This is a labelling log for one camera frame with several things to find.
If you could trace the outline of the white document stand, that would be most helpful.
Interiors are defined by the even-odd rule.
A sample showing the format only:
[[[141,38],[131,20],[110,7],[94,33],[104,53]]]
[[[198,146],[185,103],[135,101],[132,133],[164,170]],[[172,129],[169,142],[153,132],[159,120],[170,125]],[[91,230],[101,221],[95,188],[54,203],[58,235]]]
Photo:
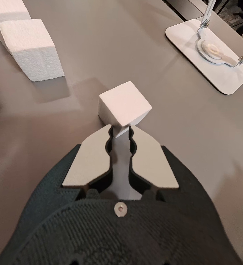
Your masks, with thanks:
[[[243,84],[243,56],[209,29],[215,3],[208,1],[201,22],[191,19],[168,27],[165,35],[219,92],[231,95]]]

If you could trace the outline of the large white foam cube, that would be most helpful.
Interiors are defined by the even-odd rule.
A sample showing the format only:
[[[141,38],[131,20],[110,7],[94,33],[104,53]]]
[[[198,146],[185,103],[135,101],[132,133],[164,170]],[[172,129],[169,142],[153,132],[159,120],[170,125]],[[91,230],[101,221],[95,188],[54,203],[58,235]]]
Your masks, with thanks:
[[[31,17],[22,0],[0,0],[0,23],[9,20],[27,19],[31,19]]]

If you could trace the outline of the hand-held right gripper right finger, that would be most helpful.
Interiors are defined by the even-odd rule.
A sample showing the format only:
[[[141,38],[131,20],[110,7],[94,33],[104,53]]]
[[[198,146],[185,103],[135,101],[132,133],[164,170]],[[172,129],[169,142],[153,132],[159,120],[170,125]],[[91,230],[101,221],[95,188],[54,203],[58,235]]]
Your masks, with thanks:
[[[179,184],[158,141],[135,125],[129,127],[129,184],[141,195],[151,190],[177,190]]]

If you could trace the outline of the medium white foam cube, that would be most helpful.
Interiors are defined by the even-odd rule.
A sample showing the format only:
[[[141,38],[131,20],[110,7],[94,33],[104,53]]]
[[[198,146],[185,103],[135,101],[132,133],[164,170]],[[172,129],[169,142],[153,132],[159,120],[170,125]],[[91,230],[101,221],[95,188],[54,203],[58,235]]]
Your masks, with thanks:
[[[8,51],[33,82],[64,76],[64,71],[44,23],[40,19],[10,20],[0,23]]]

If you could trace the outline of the small white foam cube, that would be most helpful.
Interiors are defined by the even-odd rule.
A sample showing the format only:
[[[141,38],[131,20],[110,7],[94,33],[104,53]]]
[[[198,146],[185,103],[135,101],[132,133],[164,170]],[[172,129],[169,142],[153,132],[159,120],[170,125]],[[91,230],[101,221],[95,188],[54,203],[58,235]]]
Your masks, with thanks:
[[[113,126],[117,138],[137,125],[152,109],[136,86],[128,81],[99,95],[98,116],[105,125]]]

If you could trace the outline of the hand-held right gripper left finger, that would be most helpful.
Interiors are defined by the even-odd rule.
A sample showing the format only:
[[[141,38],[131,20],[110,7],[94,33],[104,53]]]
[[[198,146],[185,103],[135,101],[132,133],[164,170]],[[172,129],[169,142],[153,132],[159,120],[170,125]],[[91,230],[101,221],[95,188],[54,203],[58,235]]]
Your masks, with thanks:
[[[79,188],[85,193],[95,189],[106,190],[113,180],[112,150],[113,126],[108,124],[88,136],[79,150],[62,182],[63,188]]]

